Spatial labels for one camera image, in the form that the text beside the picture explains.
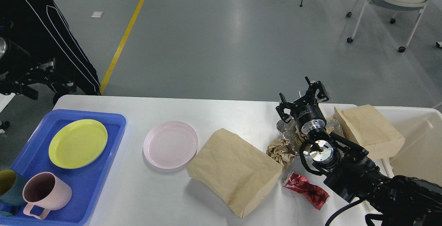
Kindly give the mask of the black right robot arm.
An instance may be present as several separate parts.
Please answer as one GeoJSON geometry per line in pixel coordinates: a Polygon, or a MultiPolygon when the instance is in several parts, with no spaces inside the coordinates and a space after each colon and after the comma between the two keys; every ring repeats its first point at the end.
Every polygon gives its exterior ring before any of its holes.
{"type": "Polygon", "coordinates": [[[365,215],[368,226],[374,221],[381,221],[383,226],[440,226],[441,186],[417,177],[387,177],[368,157],[368,150],[336,133],[327,133],[319,108],[320,100],[329,100],[326,89],[321,81],[305,80],[308,89],[304,96],[290,103],[279,93],[275,109],[283,122],[294,120],[307,137],[298,150],[304,169],[325,176],[324,184],[348,202],[325,224],[366,201],[378,211],[365,215]]]}

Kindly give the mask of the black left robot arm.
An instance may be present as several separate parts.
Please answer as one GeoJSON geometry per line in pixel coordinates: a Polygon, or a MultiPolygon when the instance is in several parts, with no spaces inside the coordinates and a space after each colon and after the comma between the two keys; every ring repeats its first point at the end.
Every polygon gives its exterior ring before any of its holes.
{"type": "Polygon", "coordinates": [[[49,86],[54,92],[61,89],[57,98],[77,91],[74,73],[62,70],[58,59],[36,60],[22,47],[12,40],[1,38],[0,57],[2,95],[24,95],[32,100],[37,100],[39,92],[32,84],[42,83],[49,86]]]}

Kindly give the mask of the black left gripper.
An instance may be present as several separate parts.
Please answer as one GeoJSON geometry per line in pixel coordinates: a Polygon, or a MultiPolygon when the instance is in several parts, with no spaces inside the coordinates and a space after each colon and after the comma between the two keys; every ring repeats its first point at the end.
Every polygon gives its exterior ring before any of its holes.
{"type": "Polygon", "coordinates": [[[31,87],[34,81],[29,81],[29,76],[35,70],[38,77],[45,84],[67,93],[77,91],[75,72],[66,63],[57,58],[50,58],[46,63],[31,67],[10,67],[1,65],[0,92],[2,95],[24,95],[32,100],[38,100],[39,92],[31,87]]]}

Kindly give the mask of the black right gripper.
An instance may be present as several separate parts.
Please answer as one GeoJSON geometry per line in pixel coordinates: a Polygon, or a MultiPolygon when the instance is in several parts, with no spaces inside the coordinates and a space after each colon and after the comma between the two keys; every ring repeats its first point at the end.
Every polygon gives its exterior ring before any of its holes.
{"type": "Polygon", "coordinates": [[[308,77],[305,77],[305,80],[308,89],[304,96],[300,97],[303,106],[294,110],[297,100],[289,103],[286,97],[279,93],[280,101],[275,109],[281,120],[286,124],[293,120],[301,134],[307,136],[326,135],[325,126],[327,122],[318,103],[328,102],[329,93],[321,81],[311,81],[308,77]]]}

